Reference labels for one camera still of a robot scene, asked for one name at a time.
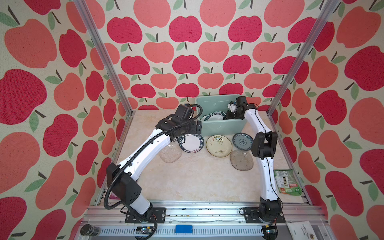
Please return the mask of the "green plastic bin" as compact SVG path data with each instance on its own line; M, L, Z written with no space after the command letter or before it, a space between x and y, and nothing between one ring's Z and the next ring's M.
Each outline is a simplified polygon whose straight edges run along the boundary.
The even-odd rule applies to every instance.
M224 112L229 110L228 104L235 102L240 95L216 95L216 96L200 96L197 97L195 103L203 108L202 116L208 116L214 112ZM234 135L241 133L247 121L241 119L231 120L212 120L210 117L207 121L202 120L203 137L213 135Z

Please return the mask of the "left aluminium frame post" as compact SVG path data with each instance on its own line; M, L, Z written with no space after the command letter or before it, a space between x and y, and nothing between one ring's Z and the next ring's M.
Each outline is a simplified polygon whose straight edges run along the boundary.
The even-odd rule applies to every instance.
M131 105L128 101L128 98L125 94L123 85L120 81L120 78L115 71L114 65L112 63L112 59L110 58L110 55L107 51L107 48L105 47L104 42L102 41L99 30L97 29L96 23L93 20L92 14L90 9L88 8L88 5L86 1L79 1L79 0L74 0L75 5L77 7L77 10L88 30L89 35L91 36L91 39L98 51L98 54L101 58L101 61L105 67L105 70L107 74L109 75L113 86L115 90L117 91L117 95L119 96L123 107L125 108L127 114L129 117L133 116L133 110L131 108Z

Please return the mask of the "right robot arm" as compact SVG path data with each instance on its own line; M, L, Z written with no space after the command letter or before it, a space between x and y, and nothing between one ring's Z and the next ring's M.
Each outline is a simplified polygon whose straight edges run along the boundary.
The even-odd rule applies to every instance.
M282 212L282 201L277 194L274 179L274 155L276 153L278 134L271 131L259 115L255 104L247 103L244 96L237 97L228 104L228 119L247 120L256 133L251 152L259 161L262 178L262 194L258 209L259 219L263 223L274 221Z

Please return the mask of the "blue block on rail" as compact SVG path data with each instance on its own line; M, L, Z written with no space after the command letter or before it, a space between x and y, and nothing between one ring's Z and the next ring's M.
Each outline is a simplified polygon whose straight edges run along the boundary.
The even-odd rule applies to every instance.
M193 226L192 225L175 225L176 234L192 234Z

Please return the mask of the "large green-red rim plate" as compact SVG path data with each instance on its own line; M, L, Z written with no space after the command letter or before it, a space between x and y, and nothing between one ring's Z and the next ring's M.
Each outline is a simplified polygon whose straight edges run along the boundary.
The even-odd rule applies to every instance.
M201 121L221 121L221 120L224 120L225 117L226 117L225 112L216 111L201 117Z

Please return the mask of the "black cylinder lens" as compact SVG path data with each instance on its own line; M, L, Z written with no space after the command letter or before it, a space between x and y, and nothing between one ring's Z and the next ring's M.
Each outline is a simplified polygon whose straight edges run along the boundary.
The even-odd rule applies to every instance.
M90 224L85 224L80 229L82 236L97 237L101 233L101 228Z

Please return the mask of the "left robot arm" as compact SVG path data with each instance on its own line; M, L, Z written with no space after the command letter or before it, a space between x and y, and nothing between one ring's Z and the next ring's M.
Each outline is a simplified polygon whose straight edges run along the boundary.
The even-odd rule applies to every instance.
M199 120L202 111L203 108L197 104L179 105L174 114L159 120L147 140L128 158L117 165L111 163L106 170L108 189L104 197L104 208L112 210L124 205L136 211L136 214L149 218L153 204L143 196L137 180L153 158L173 140L202 132Z

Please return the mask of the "aluminium frame post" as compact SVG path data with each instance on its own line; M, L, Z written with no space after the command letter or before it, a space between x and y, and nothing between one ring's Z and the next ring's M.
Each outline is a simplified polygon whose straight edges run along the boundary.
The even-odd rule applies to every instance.
M319 17L314 23L313 28L311 29L306 41L303 43L303 46L301 47L299 54L297 55L291 69L289 70L286 77L284 77L283 82L281 84L281 87L279 88L276 96L271 102L271 105L269 109L267 110L267 114L269 117L272 116L273 112L275 111L276 107L278 106L279 102L281 101L281 98L283 97L285 91L288 89L288 86L293 80L294 76L298 72L300 66L304 62L307 54L312 49L315 41L318 39L321 31L323 30L324 26L326 25L328 19L332 15L334 8L339 4L340 1L335 0L329 0L325 3L324 7L322 8Z
M99 30L97 29L96 23L93 20L92 14L90 9L88 8L88 5L86 1L79 1L79 0L74 0L75 5L77 7L77 10L88 30L89 35L91 36L91 39L98 51L98 54L101 58L101 61L105 67L105 70L107 74L109 75L113 86L115 90L117 91L117 95L119 96L123 107L125 108L127 114L129 117L133 116L133 110L131 108L131 105L128 101L128 98L125 94L123 85L120 81L120 78L115 71L114 65L112 63L112 59L110 58L110 55L107 51L107 48L105 47L104 42L102 41Z

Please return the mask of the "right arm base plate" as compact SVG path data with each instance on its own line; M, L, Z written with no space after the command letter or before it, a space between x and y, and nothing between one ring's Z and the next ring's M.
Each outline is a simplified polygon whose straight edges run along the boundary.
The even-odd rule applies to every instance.
M245 218L247 224L284 224L285 216L280 207L277 208L241 208L239 213Z

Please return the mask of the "blue patterned small plate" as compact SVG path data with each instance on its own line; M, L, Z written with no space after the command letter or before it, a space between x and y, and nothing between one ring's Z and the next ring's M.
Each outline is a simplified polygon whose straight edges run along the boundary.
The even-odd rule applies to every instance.
M254 139L248 134L237 133L233 136L232 141L237 149L242 151L249 151L252 149Z

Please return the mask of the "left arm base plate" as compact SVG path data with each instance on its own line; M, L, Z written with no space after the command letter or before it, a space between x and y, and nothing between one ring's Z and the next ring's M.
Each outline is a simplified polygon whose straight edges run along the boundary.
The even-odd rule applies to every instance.
M125 223L127 224L146 224L156 222L158 224L164 224L166 218L166 208L153 208L144 214L138 214L134 209L129 209L126 214Z

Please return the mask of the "right aluminium frame post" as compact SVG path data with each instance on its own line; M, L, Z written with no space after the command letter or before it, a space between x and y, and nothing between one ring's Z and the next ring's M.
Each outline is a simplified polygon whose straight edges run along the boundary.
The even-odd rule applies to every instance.
M281 98L283 97L285 91L288 89L288 86L293 80L294 76L298 72L300 66L304 62L307 54L312 49L315 41L318 39L321 31L323 30L324 26L326 25L328 19L332 15L334 8L339 4L340 1L335 0L329 0L325 3L324 7L322 8L319 17L314 23L313 28L311 29L306 41L303 43L303 46L301 47L299 54L297 55L291 69L289 70L286 77L284 77L283 82L281 84L281 87L279 88L276 96L271 102L271 105L269 109L267 110L267 114L269 117L272 116L273 112L275 111L276 107L278 106L279 102L281 101Z

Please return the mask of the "white paper sheet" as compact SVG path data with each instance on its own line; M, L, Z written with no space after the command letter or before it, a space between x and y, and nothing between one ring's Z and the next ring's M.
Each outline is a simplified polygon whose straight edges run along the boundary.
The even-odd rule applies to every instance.
M309 221L287 223L293 240L317 240L316 233Z

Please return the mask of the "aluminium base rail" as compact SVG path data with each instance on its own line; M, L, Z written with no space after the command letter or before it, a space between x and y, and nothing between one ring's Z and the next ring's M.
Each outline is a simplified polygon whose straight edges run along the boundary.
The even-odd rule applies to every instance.
M75 227L76 240L292 240L287 223L309 221L317 240L333 240L333 233L320 207L307 203L284 204L284 224L247 224L241 208L256 208L257 203L155 201L155 208L166 208L164 224L125 223L128 209L89 207ZM82 236L85 224L101 228L97 237ZM192 225L192 234L176 234L175 225Z

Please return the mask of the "cream floral plate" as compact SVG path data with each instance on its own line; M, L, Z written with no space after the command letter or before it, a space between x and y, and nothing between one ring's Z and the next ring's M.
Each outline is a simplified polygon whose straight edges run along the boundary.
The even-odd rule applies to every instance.
M231 141L222 135L214 135L207 139L206 147L208 152L217 158L224 158L233 150Z

